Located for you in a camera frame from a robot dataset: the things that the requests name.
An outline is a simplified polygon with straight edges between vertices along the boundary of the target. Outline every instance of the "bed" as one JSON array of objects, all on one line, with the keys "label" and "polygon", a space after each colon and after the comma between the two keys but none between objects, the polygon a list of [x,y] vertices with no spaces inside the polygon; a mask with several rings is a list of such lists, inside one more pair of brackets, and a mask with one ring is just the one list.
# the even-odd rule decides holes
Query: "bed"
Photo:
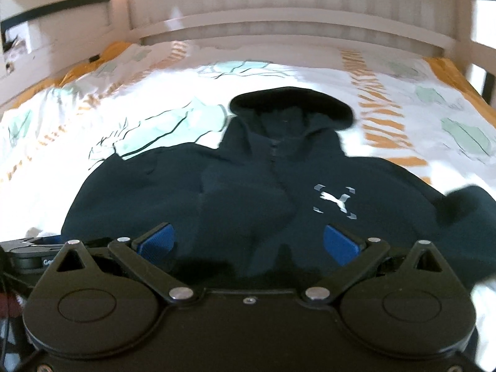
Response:
[{"label": "bed", "polygon": [[[496,50],[472,41],[473,0],[79,0],[36,16],[60,1],[0,13],[2,34],[27,24],[31,38],[37,25],[61,32],[74,10],[79,21],[106,19],[83,38],[0,56],[2,241],[58,235],[113,153],[217,147],[232,98],[279,86],[351,106],[356,122],[339,134],[348,156],[388,159],[442,193],[476,184],[496,199],[496,111],[463,75],[471,64],[496,74]],[[28,3],[35,15],[12,21]],[[496,368],[493,287],[472,293],[485,370]]]}]

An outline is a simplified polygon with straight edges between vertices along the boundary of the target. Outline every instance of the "orange stripe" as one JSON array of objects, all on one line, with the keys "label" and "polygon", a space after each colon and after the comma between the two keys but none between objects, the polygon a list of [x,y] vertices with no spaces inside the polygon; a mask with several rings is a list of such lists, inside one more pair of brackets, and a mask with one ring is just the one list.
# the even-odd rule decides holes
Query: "orange stripe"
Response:
[{"label": "orange stripe", "polygon": [[374,89],[382,89],[382,90],[386,90],[386,87],[383,86],[383,84],[380,83],[380,81],[375,78],[373,80],[367,80],[367,87],[368,88],[374,88]]},{"label": "orange stripe", "polygon": [[393,140],[390,140],[387,137],[384,136],[378,136],[376,134],[371,134],[371,133],[366,133],[365,138],[373,144],[371,144],[375,148],[388,148],[388,149],[397,149],[397,148],[405,148],[404,146],[412,147],[412,144],[406,142],[406,141],[400,141],[396,142]]},{"label": "orange stripe", "polygon": [[367,117],[364,120],[368,120],[368,121],[371,121],[372,123],[380,124],[382,126],[389,126],[389,127],[393,127],[393,128],[398,129],[398,130],[401,130],[401,131],[405,131],[404,125],[402,125],[401,123],[397,123],[395,121],[392,121],[392,120],[374,119],[372,117]]},{"label": "orange stripe", "polygon": [[367,102],[359,102],[359,105],[362,108],[387,108],[388,106],[392,106],[393,108],[401,109],[401,106],[398,104],[380,104],[380,103],[377,103],[375,100],[372,100],[372,99],[370,99],[369,101],[374,102],[374,103],[369,104]]},{"label": "orange stripe", "polygon": [[348,71],[358,70],[361,68],[367,68],[367,65],[362,59],[359,58],[347,58],[344,62],[344,68]]},{"label": "orange stripe", "polygon": [[400,166],[427,166],[428,163],[417,157],[385,158],[390,162]]},{"label": "orange stripe", "polygon": [[355,75],[357,77],[374,77],[375,78],[375,74],[371,70],[369,70],[368,68],[356,69],[356,70],[350,71],[350,73],[352,73],[353,75]]},{"label": "orange stripe", "polygon": [[408,140],[408,136],[406,134],[393,133],[392,131],[382,130],[381,128],[372,127],[372,126],[369,126],[367,124],[364,124],[363,125],[363,128],[365,130],[380,131],[381,133],[387,134],[387,135],[389,135],[391,137],[397,137],[397,138],[402,138],[402,139]]},{"label": "orange stripe", "polygon": [[362,95],[362,94],[359,94],[359,95],[358,95],[358,97],[359,97],[359,98],[361,98],[361,99],[368,100],[369,102],[376,102],[374,99],[369,98],[368,96],[364,96],[364,95]]},{"label": "orange stripe", "polygon": [[366,78],[366,79],[358,79],[358,78],[355,78],[355,77],[351,77],[352,80],[354,81],[351,81],[351,83],[355,86],[359,86],[359,87],[362,87],[362,88],[366,88],[368,87],[368,82],[372,82],[372,81],[377,81],[376,78]]},{"label": "orange stripe", "polygon": [[381,100],[385,100],[386,102],[392,102],[391,100],[386,98],[384,95],[380,94],[379,92],[369,90],[369,89],[363,89],[363,88],[359,88],[359,90],[361,90],[363,92],[367,92],[368,94],[371,94],[372,96],[375,96],[376,98],[379,98]]},{"label": "orange stripe", "polygon": [[381,114],[387,114],[388,116],[405,117],[401,113],[397,113],[397,112],[389,110],[389,109],[371,110],[370,112],[362,112],[361,115],[366,116],[367,114],[372,114],[372,113],[381,113]]},{"label": "orange stripe", "polygon": [[346,61],[351,61],[351,62],[359,61],[359,62],[365,64],[364,58],[361,56],[360,53],[349,52],[349,53],[343,54],[342,56]]}]

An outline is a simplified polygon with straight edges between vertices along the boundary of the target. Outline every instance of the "window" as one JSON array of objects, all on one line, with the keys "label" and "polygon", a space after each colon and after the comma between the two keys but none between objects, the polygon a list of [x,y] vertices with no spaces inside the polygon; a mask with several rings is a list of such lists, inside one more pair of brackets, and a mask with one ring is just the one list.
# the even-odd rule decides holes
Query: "window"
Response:
[{"label": "window", "polygon": [[[472,40],[496,49],[496,0],[475,0]],[[468,80],[490,104],[494,92],[494,75],[472,65]]]}]

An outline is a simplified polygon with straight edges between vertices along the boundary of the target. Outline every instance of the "black hoodie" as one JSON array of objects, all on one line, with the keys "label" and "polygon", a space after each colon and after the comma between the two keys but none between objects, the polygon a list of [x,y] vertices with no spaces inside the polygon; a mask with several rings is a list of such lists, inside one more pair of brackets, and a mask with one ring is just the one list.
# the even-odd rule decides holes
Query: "black hoodie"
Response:
[{"label": "black hoodie", "polygon": [[470,288],[496,270],[496,202],[470,186],[443,196],[407,170],[344,155],[353,122],[328,95],[279,88],[239,95],[218,149],[194,143],[124,161],[85,181],[62,234],[83,241],[175,229],[176,278],[215,288],[302,289],[339,266],[329,223],[392,246],[433,241]]}]

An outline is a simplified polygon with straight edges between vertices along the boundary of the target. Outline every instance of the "white bed frame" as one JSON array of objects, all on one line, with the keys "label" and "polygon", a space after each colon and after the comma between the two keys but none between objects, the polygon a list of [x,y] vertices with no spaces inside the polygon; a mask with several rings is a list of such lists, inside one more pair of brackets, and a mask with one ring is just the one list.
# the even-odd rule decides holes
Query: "white bed frame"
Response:
[{"label": "white bed frame", "polygon": [[[3,4],[0,0],[0,19],[16,15],[22,10],[46,5],[60,0],[27,0],[20,7],[15,1]],[[331,10],[301,6],[257,7],[229,10],[214,10],[211,12],[183,15],[155,22],[146,26],[133,28],[131,23],[133,0],[111,0],[108,3],[108,24],[100,27],[83,38],[73,38],[70,41],[51,43],[39,48],[14,63],[14,70],[8,74],[6,63],[0,55],[0,111],[2,104],[12,101],[29,86],[66,68],[87,60],[100,53],[110,42],[125,40],[130,42],[157,40],[157,35],[167,39],[168,35],[177,34],[178,30],[208,28],[212,26],[228,26],[240,24],[323,24],[350,27],[351,29],[367,29],[390,34],[411,41],[419,41],[442,52],[442,56],[452,59],[458,68],[465,72],[469,64],[475,64],[492,74],[496,74],[496,49],[483,46],[471,40],[472,4],[473,0],[456,0],[456,37],[447,36],[423,27],[413,26],[378,15],[360,12]],[[202,37],[198,43],[201,46],[236,47],[246,43],[305,43],[321,46],[338,46],[350,49],[375,49],[376,51],[393,51],[397,54],[415,56],[414,53],[392,46],[380,46],[370,42],[360,42],[344,38],[316,36],[314,34],[250,34],[246,36],[228,35],[220,32],[214,38]]]}]

